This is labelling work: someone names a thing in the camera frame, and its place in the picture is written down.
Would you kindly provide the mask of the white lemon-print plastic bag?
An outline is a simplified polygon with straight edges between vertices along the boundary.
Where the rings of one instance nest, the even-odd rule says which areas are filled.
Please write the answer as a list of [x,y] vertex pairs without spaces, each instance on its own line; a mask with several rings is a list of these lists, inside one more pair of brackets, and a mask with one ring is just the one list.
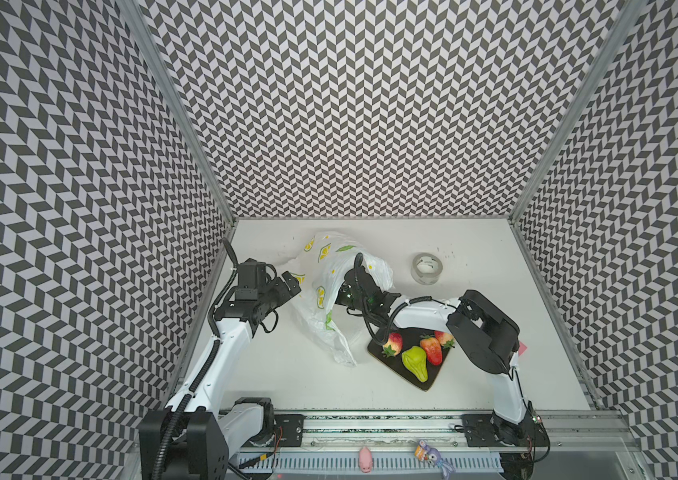
[[357,254],[374,281],[384,290],[393,287],[393,269],[385,260],[371,254],[352,237],[319,231],[311,236],[300,253],[281,266],[298,280],[301,292],[288,305],[296,313],[300,328],[333,360],[345,367],[355,367],[350,343],[333,318],[333,309]]

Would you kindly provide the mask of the green fake fruit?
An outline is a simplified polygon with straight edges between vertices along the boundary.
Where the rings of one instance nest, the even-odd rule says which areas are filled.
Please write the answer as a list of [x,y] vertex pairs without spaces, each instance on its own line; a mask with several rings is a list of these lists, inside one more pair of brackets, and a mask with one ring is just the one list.
[[425,351],[419,346],[413,346],[401,354],[404,367],[412,373],[420,383],[429,379],[427,358]]

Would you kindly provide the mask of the red fake strawberry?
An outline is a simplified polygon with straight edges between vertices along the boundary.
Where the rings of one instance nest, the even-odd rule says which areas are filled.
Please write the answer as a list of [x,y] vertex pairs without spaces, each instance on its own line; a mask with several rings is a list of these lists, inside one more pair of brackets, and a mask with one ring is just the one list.
[[435,336],[423,336],[420,341],[420,347],[425,351],[427,361],[431,365],[439,366],[443,363],[443,349]]
[[440,343],[443,350],[449,350],[456,346],[455,339],[451,333],[444,331],[436,331],[435,338]]

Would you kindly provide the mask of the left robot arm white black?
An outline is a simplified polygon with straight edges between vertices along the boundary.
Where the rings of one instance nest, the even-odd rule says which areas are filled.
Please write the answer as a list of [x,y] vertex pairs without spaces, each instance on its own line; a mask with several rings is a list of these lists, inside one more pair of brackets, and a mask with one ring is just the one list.
[[242,398],[227,414],[222,400],[242,358],[265,319],[297,297],[299,280],[266,262],[234,262],[233,272],[207,316],[210,342],[185,383],[160,410],[138,426],[145,479],[223,479],[248,441],[274,434],[268,397]]

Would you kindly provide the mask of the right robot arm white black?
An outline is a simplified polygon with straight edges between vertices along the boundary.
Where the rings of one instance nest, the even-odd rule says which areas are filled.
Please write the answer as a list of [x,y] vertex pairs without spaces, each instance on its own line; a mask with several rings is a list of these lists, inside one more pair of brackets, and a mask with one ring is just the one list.
[[520,327],[476,290],[454,300],[407,298],[384,291],[362,265],[346,273],[337,303],[363,318],[371,335],[368,351],[398,375],[428,390],[448,352],[460,348],[487,375],[492,389],[488,420],[463,427],[487,428],[481,445],[530,450],[549,447],[549,434],[522,390]]

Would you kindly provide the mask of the small red fake fruit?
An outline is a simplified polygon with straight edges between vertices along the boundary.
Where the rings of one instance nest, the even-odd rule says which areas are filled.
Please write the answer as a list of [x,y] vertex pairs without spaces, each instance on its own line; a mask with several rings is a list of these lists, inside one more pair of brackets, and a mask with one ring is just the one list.
[[382,346],[382,355],[384,358],[393,358],[398,356],[403,350],[403,337],[399,332],[393,332],[388,340]]

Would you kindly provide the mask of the black cutting board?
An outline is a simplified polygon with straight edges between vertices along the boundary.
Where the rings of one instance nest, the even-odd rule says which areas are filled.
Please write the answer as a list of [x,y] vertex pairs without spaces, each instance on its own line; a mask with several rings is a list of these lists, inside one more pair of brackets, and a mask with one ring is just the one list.
[[402,379],[428,391],[455,347],[455,338],[450,333],[407,328],[390,333],[383,345],[370,341],[366,349]]

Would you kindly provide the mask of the clear packing tape roll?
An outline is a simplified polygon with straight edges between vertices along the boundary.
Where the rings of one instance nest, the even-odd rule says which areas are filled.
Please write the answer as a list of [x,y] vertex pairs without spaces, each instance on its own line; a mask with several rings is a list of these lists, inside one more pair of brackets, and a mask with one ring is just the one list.
[[434,285],[444,270],[443,262],[434,254],[417,254],[411,266],[412,278],[421,285]]

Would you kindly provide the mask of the pink toy figure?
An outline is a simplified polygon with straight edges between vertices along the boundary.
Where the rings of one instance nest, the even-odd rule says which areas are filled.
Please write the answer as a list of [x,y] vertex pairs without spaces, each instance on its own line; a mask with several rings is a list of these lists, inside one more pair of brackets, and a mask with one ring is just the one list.
[[362,473],[370,473],[374,468],[374,459],[368,447],[362,447],[359,451],[358,465]]

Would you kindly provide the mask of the purple toy figure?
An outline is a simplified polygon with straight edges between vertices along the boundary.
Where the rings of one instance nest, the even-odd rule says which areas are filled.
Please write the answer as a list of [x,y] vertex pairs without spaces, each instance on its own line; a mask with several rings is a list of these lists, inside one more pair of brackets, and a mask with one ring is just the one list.
[[453,465],[445,459],[441,452],[428,444],[425,440],[419,440],[414,451],[414,456],[421,462],[430,464],[441,471],[444,480],[450,480],[455,471]]

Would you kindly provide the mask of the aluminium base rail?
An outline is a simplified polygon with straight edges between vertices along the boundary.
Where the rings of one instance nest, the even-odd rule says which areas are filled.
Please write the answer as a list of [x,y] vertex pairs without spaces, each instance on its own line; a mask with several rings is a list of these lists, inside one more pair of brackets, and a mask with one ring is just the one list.
[[[497,440],[488,410],[278,410],[278,416],[300,415],[298,426],[278,427],[282,448],[348,450],[363,446],[401,450],[423,439],[445,450],[507,450]],[[556,451],[636,452],[624,417],[611,410],[541,410],[547,434],[531,437],[544,452],[544,439]]]

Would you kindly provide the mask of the aluminium corner post left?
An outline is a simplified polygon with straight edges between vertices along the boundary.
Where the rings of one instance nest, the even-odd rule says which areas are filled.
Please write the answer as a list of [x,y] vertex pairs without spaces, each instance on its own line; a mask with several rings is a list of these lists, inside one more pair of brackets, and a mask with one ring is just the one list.
[[145,21],[138,1],[122,0],[117,2],[125,23],[144,57],[155,83],[160,90],[166,105],[181,131],[187,148],[195,161],[201,176],[205,180],[212,197],[220,209],[223,219],[234,226],[235,216],[226,200],[222,188],[212,170],[205,149],[189,118],[182,97],[169,75],[165,62],[159,52],[154,38]]

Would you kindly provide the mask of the aluminium corner post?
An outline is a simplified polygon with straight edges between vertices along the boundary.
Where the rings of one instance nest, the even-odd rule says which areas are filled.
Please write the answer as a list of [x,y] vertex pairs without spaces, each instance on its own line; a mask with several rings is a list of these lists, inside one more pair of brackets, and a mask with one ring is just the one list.
[[160,90],[166,105],[181,131],[187,148],[195,161],[201,176],[205,180],[212,197],[220,209],[223,219],[234,226],[235,216],[226,200],[222,188],[212,170],[205,149],[189,118],[182,97],[169,75],[165,62],[159,52],[154,38],[145,21],[138,1],[122,0],[117,2],[125,23],[144,57],[155,83]]
[[591,98],[605,78],[616,55],[626,42],[631,29],[638,23],[640,15],[647,5],[648,1],[646,0],[626,1],[624,3],[613,27],[605,38],[602,47],[595,55],[582,84],[574,95],[569,108],[555,130],[548,147],[541,156],[539,163],[513,207],[509,215],[509,222],[511,225],[517,225],[530,206],[533,198],[537,194],[548,173],[553,168],[566,142],[584,114]]

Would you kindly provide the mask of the aluminium corner post right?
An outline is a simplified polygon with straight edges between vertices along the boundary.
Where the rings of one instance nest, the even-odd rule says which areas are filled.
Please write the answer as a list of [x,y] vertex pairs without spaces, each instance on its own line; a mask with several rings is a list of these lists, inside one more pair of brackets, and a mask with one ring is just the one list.
[[574,95],[569,108],[555,130],[548,147],[541,156],[539,163],[513,207],[509,215],[509,222],[511,225],[517,225],[530,206],[533,198],[537,194],[548,173],[553,168],[566,142],[584,114],[591,98],[605,78],[616,55],[626,42],[631,29],[638,23],[640,15],[647,5],[648,1],[646,0],[626,1],[624,3],[613,27],[605,38],[602,47],[595,55],[582,84]]

